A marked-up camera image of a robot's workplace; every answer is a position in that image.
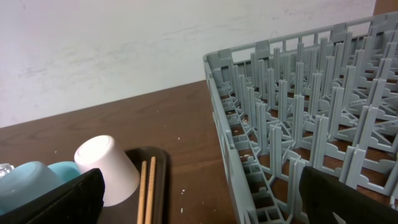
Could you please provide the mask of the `light blue bowl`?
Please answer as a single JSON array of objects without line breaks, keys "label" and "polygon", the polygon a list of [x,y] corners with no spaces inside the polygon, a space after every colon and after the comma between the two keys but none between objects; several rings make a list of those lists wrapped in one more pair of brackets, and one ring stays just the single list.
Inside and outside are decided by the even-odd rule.
[{"label": "light blue bowl", "polygon": [[81,175],[78,166],[72,161],[63,161],[50,164],[48,165],[48,168],[64,182],[69,182]]}]

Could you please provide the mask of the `brown serving tray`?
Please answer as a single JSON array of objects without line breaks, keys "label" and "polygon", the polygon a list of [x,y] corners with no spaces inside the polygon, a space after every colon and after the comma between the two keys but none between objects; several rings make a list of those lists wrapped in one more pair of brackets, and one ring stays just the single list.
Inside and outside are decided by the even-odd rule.
[{"label": "brown serving tray", "polygon": [[[169,202],[169,155],[164,150],[152,146],[129,149],[126,154],[138,170],[141,169],[142,161],[147,161],[147,167],[150,167],[150,159],[156,158],[152,223],[167,223],[164,206]],[[138,206],[139,190],[136,190],[125,201],[112,207],[103,207],[98,224],[136,223]]]}]

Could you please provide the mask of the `left wooden chopstick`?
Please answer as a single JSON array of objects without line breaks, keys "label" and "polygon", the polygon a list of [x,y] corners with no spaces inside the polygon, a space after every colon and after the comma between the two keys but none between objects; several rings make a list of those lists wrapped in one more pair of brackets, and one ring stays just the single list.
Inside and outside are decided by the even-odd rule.
[{"label": "left wooden chopstick", "polygon": [[146,196],[146,174],[147,174],[147,161],[143,161],[141,165],[141,180],[139,189],[139,204],[137,210],[137,224],[144,223],[144,204]]}]

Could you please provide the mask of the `wooden chopstick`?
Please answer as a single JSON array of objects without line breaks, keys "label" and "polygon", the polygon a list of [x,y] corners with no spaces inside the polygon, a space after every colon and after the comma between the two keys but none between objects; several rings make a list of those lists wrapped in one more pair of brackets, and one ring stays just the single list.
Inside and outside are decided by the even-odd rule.
[{"label": "wooden chopstick", "polygon": [[153,201],[154,201],[154,189],[155,189],[155,170],[156,170],[156,157],[151,157],[150,160],[150,173],[149,173],[149,185],[146,200],[146,215],[145,224],[152,223],[152,211],[153,211]]},{"label": "wooden chopstick", "polygon": [[146,174],[147,174],[147,161],[143,161],[141,165],[141,180],[139,189],[139,204],[137,210],[137,224],[144,223],[144,204],[146,196]]}]

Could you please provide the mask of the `grey dishwasher rack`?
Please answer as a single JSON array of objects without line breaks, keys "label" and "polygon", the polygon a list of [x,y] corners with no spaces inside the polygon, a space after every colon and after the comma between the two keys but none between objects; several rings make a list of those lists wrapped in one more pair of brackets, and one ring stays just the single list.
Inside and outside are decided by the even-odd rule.
[{"label": "grey dishwasher rack", "polygon": [[397,209],[397,13],[206,54],[238,223],[308,222],[314,167]]}]

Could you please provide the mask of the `right wooden chopstick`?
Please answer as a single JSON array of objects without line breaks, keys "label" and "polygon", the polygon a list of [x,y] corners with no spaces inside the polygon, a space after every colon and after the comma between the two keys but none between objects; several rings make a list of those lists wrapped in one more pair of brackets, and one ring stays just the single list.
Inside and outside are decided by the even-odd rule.
[{"label": "right wooden chopstick", "polygon": [[145,224],[152,223],[152,211],[153,211],[153,201],[154,201],[154,189],[155,189],[155,170],[156,170],[156,157],[151,157],[150,160],[150,173],[149,173],[149,185],[146,200],[146,215]]}]

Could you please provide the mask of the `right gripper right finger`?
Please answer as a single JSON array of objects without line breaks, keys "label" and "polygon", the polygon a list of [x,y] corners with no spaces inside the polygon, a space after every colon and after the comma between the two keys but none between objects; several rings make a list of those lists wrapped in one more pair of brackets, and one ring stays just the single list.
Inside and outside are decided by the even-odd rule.
[{"label": "right gripper right finger", "polygon": [[336,224],[395,224],[397,211],[352,189],[313,167],[303,168],[299,191],[309,222]]}]

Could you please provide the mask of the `foil wrapper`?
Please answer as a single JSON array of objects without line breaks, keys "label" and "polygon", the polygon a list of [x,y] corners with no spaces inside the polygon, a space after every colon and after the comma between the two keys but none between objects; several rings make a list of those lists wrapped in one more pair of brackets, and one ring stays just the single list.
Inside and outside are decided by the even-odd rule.
[{"label": "foil wrapper", "polygon": [[9,163],[0,164],[0,179],[2,179],[5,175],[10,173],[14,169],[14,166]]}]

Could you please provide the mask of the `light blue cup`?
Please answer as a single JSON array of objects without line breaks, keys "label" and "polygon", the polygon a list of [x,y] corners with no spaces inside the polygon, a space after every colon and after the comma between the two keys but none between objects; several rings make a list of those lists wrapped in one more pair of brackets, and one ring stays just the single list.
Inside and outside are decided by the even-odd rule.
[{"label": "light blue cup", "polygon": [[10,212],[64,183],[39,161],[20,165],[1,179],[1,211]]}]

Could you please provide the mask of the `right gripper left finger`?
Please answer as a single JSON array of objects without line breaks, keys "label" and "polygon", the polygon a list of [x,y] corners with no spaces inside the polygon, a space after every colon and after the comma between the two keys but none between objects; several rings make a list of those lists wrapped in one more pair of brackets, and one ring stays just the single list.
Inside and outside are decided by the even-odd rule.
[{"label": "right gripper left finger", "polygon": [[1,224],[96,224],[105,184],[99,168],[70,180],[33,201],[1,215]]}]

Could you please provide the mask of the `white cup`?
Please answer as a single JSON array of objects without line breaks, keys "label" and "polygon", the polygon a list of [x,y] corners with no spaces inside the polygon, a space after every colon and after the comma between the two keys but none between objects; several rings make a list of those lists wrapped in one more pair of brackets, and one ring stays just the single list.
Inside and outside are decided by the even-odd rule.
[{"label": "white cup", "polygon": [[81,173],[98,168],[104,179],[105,207],[128,199],[140,184],[140,174],[112,136],[100,135],[84,142],[75,152],[74,161]]}]

